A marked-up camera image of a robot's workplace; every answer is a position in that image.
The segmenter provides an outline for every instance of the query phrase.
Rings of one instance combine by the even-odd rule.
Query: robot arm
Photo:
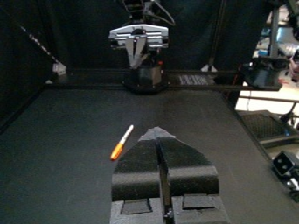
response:
[[[135,92],[155,93],[167,88],[163,62],[159,54],[168,47],[168,28],[156,25],[163,20],[173,25],[173,18],[160,5],[160,0],[115,0],[129,13],[125,26],[109,31],[112,49],[125,49],[131,75],[124,76],[124,85]]]
[[[155,25],[163,20],[173,25],[173,19],[160,0],[117,0],[129,13],[129,25],[109,32],[112,49],[125,49],[131,69],[137,69],[143,61],[152,59],[161,48],[168,47],[168,28]],[[172,20],[169,22],[156,14],[161,10]]]

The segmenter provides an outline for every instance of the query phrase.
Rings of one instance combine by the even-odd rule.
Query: orange marker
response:
[[[131,132],[132,132],[133,127],[135,127],[133,125],[131,125],[131,126],[128,127],[127,132],[125,132],[124,136],[121,137],[121,139],[120,139],[120,141],[119,141],[119,143],[117,143],[117,145],[116,145],[116,148],[115,148],[113,151],[112,151],[112,154],[111,154],[111,157],[109,157],[111,160],[116,160],[116,159],[117,159],[117,156],[119,156],[119,154],[120,154],[120,152],[121,152],[121,150],[123,150],[123,147],[124,147],[127,138],[128,138],[128,136],[129,136],[129,134],[131,134]]]

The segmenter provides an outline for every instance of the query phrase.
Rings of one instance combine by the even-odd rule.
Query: metal pole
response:
[[[275,6],[272,10],[271,37],[269,37],[269,58],[271,59],[277,58],[277,43],[276,43],[277,21],[279,21],[279,7]]]

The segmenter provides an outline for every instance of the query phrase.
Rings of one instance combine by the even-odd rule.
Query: black table surface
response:
[[[231,223],[297,223],[299,206],[236,113],[211,91],[45,89],[0,136],[0,223],[108,223],[109,154],[155,126],[215,164]]]

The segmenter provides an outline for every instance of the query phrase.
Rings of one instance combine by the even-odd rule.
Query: black curtain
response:
[[[0,1],[0,125],[51,76],[52,60],[17,27],[47,46],[35,0]]]
[[[113,0],[37,0],[51,21],[52,41],[61,61],[73,68],[127,68],[125,51],[112,51],[108,32],[128,20]],[[163,49],[168,69],[200,69],[211,55],[212,27],[220,0],[163,0],[173,16],[169,48]],[[236,69],[248,62],[271,11],[261,0],[228,0],[224,30],[215,65]]]

